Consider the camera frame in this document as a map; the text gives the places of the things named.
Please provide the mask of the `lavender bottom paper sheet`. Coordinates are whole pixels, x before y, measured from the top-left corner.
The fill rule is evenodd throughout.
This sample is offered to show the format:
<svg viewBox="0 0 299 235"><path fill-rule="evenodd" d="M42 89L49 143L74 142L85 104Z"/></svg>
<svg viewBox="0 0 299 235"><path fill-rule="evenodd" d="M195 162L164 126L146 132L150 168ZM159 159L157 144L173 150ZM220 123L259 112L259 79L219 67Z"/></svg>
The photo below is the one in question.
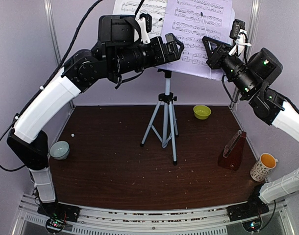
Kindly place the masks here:
<svg viewBox="0 0 299 235"><path fill-rule="evenodd" d="M181 58L161 68L220 80L222 70L207 65L204 36L228 43L234 20L230 0L170 0L167 2L162 34L173 33L184 44Z"/></svg>

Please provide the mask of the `sheet music page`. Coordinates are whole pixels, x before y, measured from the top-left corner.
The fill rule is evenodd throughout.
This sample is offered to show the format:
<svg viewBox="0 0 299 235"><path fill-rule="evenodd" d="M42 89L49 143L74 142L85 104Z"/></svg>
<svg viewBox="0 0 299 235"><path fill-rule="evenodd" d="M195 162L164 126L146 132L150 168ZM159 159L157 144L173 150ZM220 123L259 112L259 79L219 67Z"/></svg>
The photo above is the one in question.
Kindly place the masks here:
<svg viewBox="0 0 299 235"><path fill-rule="evenodd" d="M134 15L140 2L140 0L116 0L113 14ZM161 36L166 7L167 0L145 0L139 9L137 18L142 13L149 14L152 17L152 28L149 33L150 38Z"/></svg>

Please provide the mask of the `white perforated music stand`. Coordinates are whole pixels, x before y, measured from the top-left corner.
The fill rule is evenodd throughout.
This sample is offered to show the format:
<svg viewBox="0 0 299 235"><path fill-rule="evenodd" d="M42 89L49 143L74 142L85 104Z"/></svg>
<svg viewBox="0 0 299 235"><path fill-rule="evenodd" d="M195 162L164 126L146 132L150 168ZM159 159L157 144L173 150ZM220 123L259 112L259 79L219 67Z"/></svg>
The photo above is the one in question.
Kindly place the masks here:
<svg viewBox="0 0 299 235"><path fill-rule="evenodd" d="M211 80L219 80L223 74L219 69L210 69L206 64L206 52L201 51L204 47L202 43L203 35L209 36L210 33L215 34L217 32L215 29L209 27L211 25L211 23L208 22L210 17L204 15L202 12L195 12L194 15L191 16L185 13L184 16L187 18L186 22L175 20L172 24L173 29L178 29L179 31L176 37L184 43L184 51L182 52L180 60L169 63L159 69L159 71L165 74L165 92L158 96L158 102L140 143L140 146L143 147L150 130L153 130L157 135L163 148L167 147L168 142L171 141L174 165L177 165L175 138L178 137L178 129L173 104L173 102L176 101L176 97L170 92L172 72L179 72ZM153 125L161 103L164 104L162 135L157 132Z"/></svg>

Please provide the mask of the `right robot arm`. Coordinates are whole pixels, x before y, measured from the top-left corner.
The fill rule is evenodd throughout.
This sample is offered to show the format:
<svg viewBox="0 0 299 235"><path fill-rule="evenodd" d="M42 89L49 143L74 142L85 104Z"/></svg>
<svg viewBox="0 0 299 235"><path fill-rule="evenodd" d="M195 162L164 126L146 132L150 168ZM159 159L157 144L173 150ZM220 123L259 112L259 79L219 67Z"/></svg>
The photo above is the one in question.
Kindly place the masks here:
<svg viewBox="0 0 299 235"><path fill-rule="evenodd" d="M283 65L267 48L263 47L249 60L238 57L239 49L222 41L204 36L202 38L207 65L222 69L229 82L241 93L241 100L247 100L255 115L299 142L299 109L286 96L270 88L282 73ZM270 183L254 188L244 205L248 216L256 215L263 205L299 191L299 168Z"/></svg>

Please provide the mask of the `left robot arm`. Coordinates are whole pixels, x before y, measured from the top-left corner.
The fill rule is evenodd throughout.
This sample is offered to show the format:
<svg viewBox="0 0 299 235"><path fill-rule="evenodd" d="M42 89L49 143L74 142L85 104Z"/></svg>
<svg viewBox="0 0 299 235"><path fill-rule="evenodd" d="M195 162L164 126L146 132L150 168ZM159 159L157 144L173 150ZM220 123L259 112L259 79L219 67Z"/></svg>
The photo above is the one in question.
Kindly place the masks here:
<svg viewBox="0 0 299 235"><path fill-rule="evenodd" d="M52 217L59 217L63 206L57 202L43 127L100 79L119 87L125 83L125 73L134 71L140 76L145 69L180 59L184 44L174 34L150 38L150 31L149 14L101 16L95 45L74 55L65 53L46 83L3 133L8 146L31 173L39 200Z"/></svg>

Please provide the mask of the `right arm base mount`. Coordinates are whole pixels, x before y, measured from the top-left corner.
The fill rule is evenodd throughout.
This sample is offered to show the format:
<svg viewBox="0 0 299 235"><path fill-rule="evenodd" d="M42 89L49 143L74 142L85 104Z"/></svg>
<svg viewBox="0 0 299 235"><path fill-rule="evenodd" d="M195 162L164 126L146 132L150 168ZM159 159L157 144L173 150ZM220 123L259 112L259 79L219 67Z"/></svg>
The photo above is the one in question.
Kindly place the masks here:
<svg viewBox="0 0 299 235"><path fill-rule="evenodd" d="M269 207L266 205L257 206L249 205L248 203L229 206L226 208L230 221L243 220L260 214L269 212Z"/></svg>

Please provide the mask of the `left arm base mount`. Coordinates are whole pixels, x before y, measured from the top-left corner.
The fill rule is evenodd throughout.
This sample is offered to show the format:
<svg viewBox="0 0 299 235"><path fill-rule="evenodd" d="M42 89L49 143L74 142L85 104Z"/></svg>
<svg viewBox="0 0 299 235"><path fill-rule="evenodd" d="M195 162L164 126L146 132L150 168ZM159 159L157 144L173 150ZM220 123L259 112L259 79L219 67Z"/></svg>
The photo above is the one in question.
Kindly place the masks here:
<svg viewBox="0 0 299 235"><path fill-rule="evenodd" d="M80 207L66 205L59 202L40 202L37 212L63 222L77 222L80 213Z"/></svg>

